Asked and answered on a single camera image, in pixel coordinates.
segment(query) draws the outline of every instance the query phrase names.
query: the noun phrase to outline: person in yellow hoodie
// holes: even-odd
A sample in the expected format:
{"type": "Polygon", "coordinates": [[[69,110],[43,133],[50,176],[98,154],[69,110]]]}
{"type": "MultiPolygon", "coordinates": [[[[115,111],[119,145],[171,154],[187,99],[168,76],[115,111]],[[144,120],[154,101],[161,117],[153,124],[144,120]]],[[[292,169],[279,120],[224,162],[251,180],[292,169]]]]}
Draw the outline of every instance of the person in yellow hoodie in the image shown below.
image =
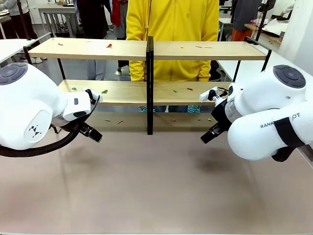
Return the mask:
{"type": "MultiPolygon", "coordinates": [[[[129,0],[127,40],[217,41],[219,0],[129,0]]],[[[132,81],[144,81],[144,63],[130,61],[132,81]]],[[[154,81],[210,78],[210,61],[155,61],[154,81]]]]}

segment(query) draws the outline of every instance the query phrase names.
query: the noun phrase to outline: gray table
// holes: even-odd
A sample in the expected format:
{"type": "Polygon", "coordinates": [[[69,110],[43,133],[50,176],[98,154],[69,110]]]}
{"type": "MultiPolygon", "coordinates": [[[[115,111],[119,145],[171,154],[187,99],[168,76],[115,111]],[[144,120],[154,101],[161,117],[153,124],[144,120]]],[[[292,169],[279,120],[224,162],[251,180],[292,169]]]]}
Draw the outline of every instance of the gray table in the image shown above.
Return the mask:
{"type": "Polygon", "coordinates": [[[43,24],[43,27],[45,28],[43,20],[44,16],[48,30],[49,32],[53,33],[54,37],[56,36],[56,32],[58,31],[57,25],[60,23],[58,17],[59,14],[64,15],[68,27],[69,36],[71,38],[74,37],[74,31],[77,32],[79,30],[76,18],[76,11],[73,6],[64,7],[57,4],[43,4],[35,6],[34,9],[38,9],[41,22],[43,24]]]}
{"type": "Polygon", "coordinates": [[[10,21],[10,20],[11,20],[11,17],[10,17],[9,14],[5,15],[5,16],[0,16],[0,30],[1,30],[3,39],[6,39],[6,37],[5,37],[5,33],[4,33],[4,30],[3,30],[2,24],[7,22],[7,21],[10,21]]]}

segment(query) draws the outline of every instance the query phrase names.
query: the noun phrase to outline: shoe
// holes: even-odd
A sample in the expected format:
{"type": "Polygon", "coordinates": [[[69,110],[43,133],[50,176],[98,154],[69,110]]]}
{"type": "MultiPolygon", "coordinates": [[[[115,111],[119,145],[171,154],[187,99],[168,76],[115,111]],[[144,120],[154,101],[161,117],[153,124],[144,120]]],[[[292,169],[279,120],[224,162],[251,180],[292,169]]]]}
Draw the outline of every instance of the shoe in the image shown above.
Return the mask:
{"type": "MultiPolygon", "coordinates": [[[[40,58],[33,58],[33,57],[30,58],[30,61],[32,64],[40,64],[43,62],[40,58]]],[[[28,63],[27,59],[22,59],[22,58],[21,58],[21,62],[28,63]]]]}

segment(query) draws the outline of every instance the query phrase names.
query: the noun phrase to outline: black pants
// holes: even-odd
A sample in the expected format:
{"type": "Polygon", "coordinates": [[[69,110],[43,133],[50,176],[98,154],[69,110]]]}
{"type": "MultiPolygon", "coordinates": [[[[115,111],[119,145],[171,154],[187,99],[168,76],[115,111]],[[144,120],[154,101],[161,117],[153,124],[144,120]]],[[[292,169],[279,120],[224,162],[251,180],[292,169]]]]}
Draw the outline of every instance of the black pants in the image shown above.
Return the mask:
{"type": "MultiPolygon", "coordinates": [[[[117,40],[126,40],[126,37],[125,38],[117,38],[117,40]]],[[[118,67],[119,68],[122,68],[122,67],[127,66],[127,65],[129,65],[129,61],[127,61],[127,60],[119,60],[118,61],[118,67]]]]}
{"type": "MultiPolygon", "coordinates": [[[[27,30],[28,35],[31,37],[31,39],[37,39],[38,36],[34,32],[33,25],[31,24],[31,18],[29,12],[23,15],[24,23],[25,23],[25,30],[27,30]]],[[[17,16],[11,16],[12,24],[15,29],[15,32],[19,36],[20,39],[27,39],[26,32],[24,30],[23,24],[22,24],[22,18],[20,15],[17,16]]],[[[35,42],[32,46],[36,47],[40,43],[35,42]]]]}

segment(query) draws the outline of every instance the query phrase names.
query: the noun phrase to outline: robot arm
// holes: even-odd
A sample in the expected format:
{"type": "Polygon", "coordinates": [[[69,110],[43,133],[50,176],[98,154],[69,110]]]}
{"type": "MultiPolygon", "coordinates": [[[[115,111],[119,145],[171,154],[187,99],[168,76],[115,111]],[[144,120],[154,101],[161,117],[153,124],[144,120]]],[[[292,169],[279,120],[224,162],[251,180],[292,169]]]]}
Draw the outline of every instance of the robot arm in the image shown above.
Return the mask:
{"type": "Polygon", "coordinates": [[[305,101],[305,88],[303,75],[289,66],[269,68],[247,87],[230,84],[227,100],[215,95],[212,115],[218,123],[202,140],[208,143],[228,131],[229,146],[238,156],[286,160],[295,148],[312,142],[306,132],[312,104],[305,101]]]}
{"type": "Polygon", "coordinates": [[[0,69],[0,155],[37,156],[68,144],[78,133],[100,141],[101,134],[85,120],[92,112],[91,104],[102,96],[85,90],[62,92],[44,73],[24,63],[0,69]],[[51,124],[69,131],[71,138],[29,149],[44,138],[51,124]]]}

